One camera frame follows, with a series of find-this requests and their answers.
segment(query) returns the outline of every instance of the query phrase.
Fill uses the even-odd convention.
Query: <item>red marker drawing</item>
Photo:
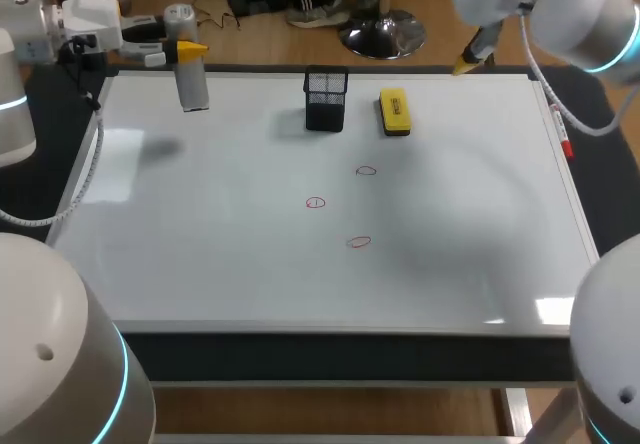
[[[347,246],[352,249],[360,249],[369,244],[371,244],[371,238],[369,236],[358,236],[347,241]]]
[[[377,173],[378,171],[371,166],[360,166],[356,169],[356,175],[361,176],[375,176]]]
[[[558,133],[558,139],[560,139],[560,145],[562,146],[564,157],[566,157],[567,160],[570,161],[574,157],[573,148],[571,147],[571,142],[569,141],[567,128],[564,127],[564,121],[562,120],[560,108],[556,104],[551,104],[549,106],[549,109],[551,110],[551,116],[553,117],[553,123],[556,126],[556,132]]]
[[[322,199],[321,197],[310,197],[307,199],[307,207],[309,209],[319,209],[320,207],[324,207],[327,205],[327,201]]]

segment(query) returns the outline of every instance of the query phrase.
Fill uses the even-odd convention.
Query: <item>cable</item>
[[[93,100],[93,96],[90,93],[87,93],[86,99]],[[20,219],[19,217],[12,216],[11,214],[0,209],[0,219],[3,221],[10,222],[11,224],[15,224],[16,226],[22,227],[42,227],[42,226],[50,226],[54,222],[61,221],[69,214],[71,214],[78,204],[82,201],[82,198],[89,190],[89,186],[91,185],[91,181],[93,180],[93,176],[96,172],[96,167],[98,165],[98,161],[100,160],[100,153],[102,151],[102,141],[104,139],[104,123],[102,121],[102,110],[94,109],[94,116],[96,118],[96,123],[98,126],[98,138],[96,140],[96,149],[93,153],[93,158],[91,159],[91,165],[89,166],[89,172],[87,173],[87,177],[84,180],[84,184],[80,188],[80,192],[76,198],[69,204],[64,211],[59,212],[55,216],[49,217],[47,219],[36,219],[36,220],[28,220],[28,219]]]
[[[573,127],[583,132],[584,134],[587,134],[593,137],[606,136],[607,134],[615,131],[620,127],[622,118],[626,114],[627,110],[629,109],[629,106],[637,96],[638,92],[640,92],[640,86],[634,87],[629,92],[629,94],[627,94],[627,97],[625,98],[624,102],[622,103],[622,106],[616,113],[611,123],[609,123],[607,126],[601,129],[594,129],[592,127],[589,127],[586,124],[584,124],[582,121],[580,121],[580,119],[578,119],[576,116],[574,116],[569,109],[567,109],[567,107],[562,103],[562,101],[556,95],[556,93],[553,92],[553,88],[551,87],[549,82],[547,82],[547,79],[544,77],[544,74],[540,70],[538,63],[536,62],[536,59],[535,57],[533,57],[533,53],[531,52],[531,46],[529,45],[529,39],[527,37],[527,27],[525,25],[524,16],[520,16],[520,31],[522,33],[522,43],[524,44],[524,51],[527,56],[527,60],[529,61],[529,65],[533,70],[533,73],[540,81],[540,84],[542,84],[542,88],[544,89],[544,92],[547,95],[547,97],[551,99],[551,101],[554,104],[558,106],[562,115],[567,118],[567,120]]]
[[[231,18],[231,19],[235,19],[235,21],[236,21],[236,28],[237,28],[237,29],[240,29],[240,21],[239,21],[239,20],[238,20],[238,18],[237,18],[236,16],[234,16],[233,14],[229,14],[228,12],[223,12],[223,13],[222,13],[222,17],[221,17],[221,19],[220,19],[220,23],[218,23],[218,21],[216,21],[216,20],[211,16],[211,14],[209,14],[209,13],[208,13],[208,12],[206,12],[206,11],[202,11],[202,12],[205,12],[206,14],[208,14],[208,15],[209,15],[209,17],[207,17],[207,18],[205,18],[205,19],[203,19],[203,20],[199,21],[199,22],[198,22],[198,27],[200,27],[202,24],[204,24],[204,23],[206,23],[206,22],[212,22],[213,24],[215,24],[216,26],[218,26],[220,29],[224,29],[224,18],[225,18],[225,17],[229,17],[229,18]]]

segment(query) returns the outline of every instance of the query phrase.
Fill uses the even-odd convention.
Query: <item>glowing blue ring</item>
[[[635,11],[636,11],[636,23],[633,26],[633,33],[631,33],[631,37],[629,38],[629,42],[627,42],[627,45],[624,46],[622,51],[620,51],[620,54],[618,54],[616,57],[614,57],[610,62],[608,62],[604,66],[598,67],[597,69],[585,69],[586,72],[589,72],[591,74],[595,74],[597,72],[606,71],[607,69],[612,68],[618,62],[620,62],[620,60],[625,56],[625,54],[627,52],[629,52],[629,49],[631,49],[631,46],[633,46],[633,43],[635,42],[636,38],[638,37],[638,30],[640,29],[640,9],[638,9],[638,6],[635,6]]]
[[[124,401],[124,394],[127,391],[127,381],[129,380],[129,356],[127,355],[127,346],[125,345],[122,334],[120,334],[120,331],[118,331],[117,327],[116,332],[118,333],[118,337],[120,338],[120,344],[122,344],[122,355],[124,357],[124,372],[122,376],[122,385],[120,386],[120,395],[118,396],[118,400],[116,401],[116,405],[114,406],[113,411],[111,411],[109,420],[100,431],[100,434],[98,434],[98,437],[96,437],[91,444],[98,444],[100,441],[102,441],[102,439],[104,439],[104,436],[107,435],[107,432],[109,432],[109,429],[113,425],[113,421],[116,420],[116,416],[118,415],[120,407],[122,406],[122,401]]]
[[[20,104],[24,104],[27,102],[27,96],[21,97],[20,99],[16,99],[15,101],[7,102],[6,104],[0,104],[0,111],[4,111],[5,109],[11,109],[12,107],[19,106]]]
[[[598,429],[598,428],[596,427],[596,425],[593,423],[593,421],[592,421],[591,419],[589,419],[589,424],[591,424],[591,427],[593,427],[593,430],[594,430],[594,431],[596,431],[596,434],[598,434],[598,436],[600,437],[600,439],[602,439],[602,441],[603,441],[605,444],[611,444],[611,441],[609,441],[609,439],[607,439],[606,437],[604,437],[604,434],[602,434],[602,433],[600,432],[600,429]]]

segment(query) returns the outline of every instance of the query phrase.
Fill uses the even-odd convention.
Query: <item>screw hole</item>
[[[51,361],[53,359],[53,350],[46,344],[36,344],[36,353],[41,361]]]
[[[636,388],[633,386],[627,386],[620,391],[618,397],[620,397],[620,402],[623,404],[630,404],[636,397]]]

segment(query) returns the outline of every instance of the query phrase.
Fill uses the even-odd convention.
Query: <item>red circle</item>
[[[320,209],[327,205],[327,201],[322,199],[321,197],[310,197],[307,199],[307,207],[309,209]]]

